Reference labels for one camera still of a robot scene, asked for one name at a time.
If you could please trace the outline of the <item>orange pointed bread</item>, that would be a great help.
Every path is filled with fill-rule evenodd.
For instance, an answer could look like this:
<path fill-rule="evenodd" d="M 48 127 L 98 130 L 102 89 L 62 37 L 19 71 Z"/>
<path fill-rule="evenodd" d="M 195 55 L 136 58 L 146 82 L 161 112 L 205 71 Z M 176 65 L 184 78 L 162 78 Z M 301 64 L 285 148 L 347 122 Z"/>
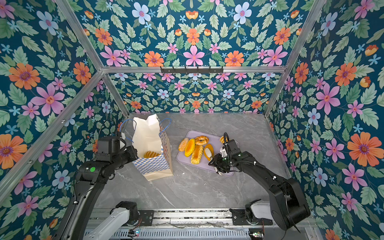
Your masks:
<path fill-rule="evenodd" d="M 214 157 L 214 149 L 211 144 L 207 144 L 204 147 L 204 156 L 210 162 Z"/>

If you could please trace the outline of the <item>checkered paper bag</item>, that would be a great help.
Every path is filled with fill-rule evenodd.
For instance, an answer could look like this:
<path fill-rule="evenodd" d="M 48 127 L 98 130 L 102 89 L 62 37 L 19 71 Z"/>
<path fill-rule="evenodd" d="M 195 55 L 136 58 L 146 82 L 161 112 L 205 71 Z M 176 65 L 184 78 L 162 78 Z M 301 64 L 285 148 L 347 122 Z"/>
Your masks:
<path fill-rule="evenodd" d="M 122 135 L 137 150 L 138 159 L 133 164 L 147 181 L 173 176 L 171 144 L 166 133 L 172 120 L 169 118 L 167 120 L 169 123 L 164 127 L 158 115 L 153 114 L 146 119 L 139 117 L 126 119 L 119 127 Z M 147 151 L 161 153 L 161 155 L 145 159 L 144 154 Z"/>

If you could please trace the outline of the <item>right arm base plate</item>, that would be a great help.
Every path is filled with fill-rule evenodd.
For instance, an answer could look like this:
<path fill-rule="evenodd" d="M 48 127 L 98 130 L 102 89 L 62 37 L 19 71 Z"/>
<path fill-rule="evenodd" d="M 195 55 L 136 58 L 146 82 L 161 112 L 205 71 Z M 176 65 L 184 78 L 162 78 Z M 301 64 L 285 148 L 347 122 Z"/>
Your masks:
<path fill-rule="evenodd" d="M 269 219 L 258 219 L 250 209 L 229 209 L 235 226 L 272 226 L 273 221 Z"/>

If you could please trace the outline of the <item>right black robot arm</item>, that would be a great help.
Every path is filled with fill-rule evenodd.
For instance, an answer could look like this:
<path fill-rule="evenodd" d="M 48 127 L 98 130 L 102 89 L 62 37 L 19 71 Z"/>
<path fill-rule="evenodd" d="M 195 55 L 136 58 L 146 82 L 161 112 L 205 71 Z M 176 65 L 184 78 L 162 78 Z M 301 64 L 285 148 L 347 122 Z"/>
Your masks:
<path fill-rule="evenodd" d="M 234 140 L 224 143 L 216 155 L 210 150 L 205 150 L 204 154 L 208 156 L 209 166 L 214 167 L 218 174 L 228 173 L 232 168 L 236 168 L 267 191 L 268 201 L 255 200 L 246 205 L 245 216 L 249 223 L 261 219 L 272 220 L 282 230 L 288 230 L 311 215 L 297 180 L 286 179 L 273 173 L 251 153 L 242 152 Z"/>

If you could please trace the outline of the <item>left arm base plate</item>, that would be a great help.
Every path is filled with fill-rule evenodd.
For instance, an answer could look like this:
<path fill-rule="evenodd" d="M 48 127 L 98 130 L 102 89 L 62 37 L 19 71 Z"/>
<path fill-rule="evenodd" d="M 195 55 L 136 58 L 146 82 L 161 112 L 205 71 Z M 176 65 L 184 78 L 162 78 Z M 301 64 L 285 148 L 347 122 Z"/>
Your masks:
<path fill-rule="evenodd" d="M 142 227 L 151 226 L 154 220 L 155 211 L 138 210 L 137 212 L 129 212 L 128 221 L 121 224 L 122 227 Z"/>

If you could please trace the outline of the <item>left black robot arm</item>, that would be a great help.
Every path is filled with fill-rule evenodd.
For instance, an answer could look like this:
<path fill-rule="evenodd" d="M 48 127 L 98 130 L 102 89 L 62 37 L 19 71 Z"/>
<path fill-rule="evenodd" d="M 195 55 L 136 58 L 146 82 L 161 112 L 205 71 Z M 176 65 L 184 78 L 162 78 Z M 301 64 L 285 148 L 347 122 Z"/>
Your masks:
<path fill-rule="evenodd" d="M 98 139 L 95 157 L 77 170 L 74 193 L 54 240 L 80 240 L 102 190 L 115 171 L 138 159 L 137 150 L 128 146 L 123 133 Z"/>

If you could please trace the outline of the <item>large striped loaf bread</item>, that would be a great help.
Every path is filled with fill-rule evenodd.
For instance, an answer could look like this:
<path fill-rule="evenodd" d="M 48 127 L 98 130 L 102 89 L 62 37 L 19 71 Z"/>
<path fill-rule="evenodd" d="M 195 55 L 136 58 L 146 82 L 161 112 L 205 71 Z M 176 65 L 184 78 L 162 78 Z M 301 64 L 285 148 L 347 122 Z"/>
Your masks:
<path fill-rule="evenodd" d="M 150 159 L 150 158 L 158 157 L 160 155 L 161 155 L 161 153 L 157 153 L 157 152 L 153 152 L 153 151 L 147 151 L 144 154 L 144 158 L 145 159 Z"/>

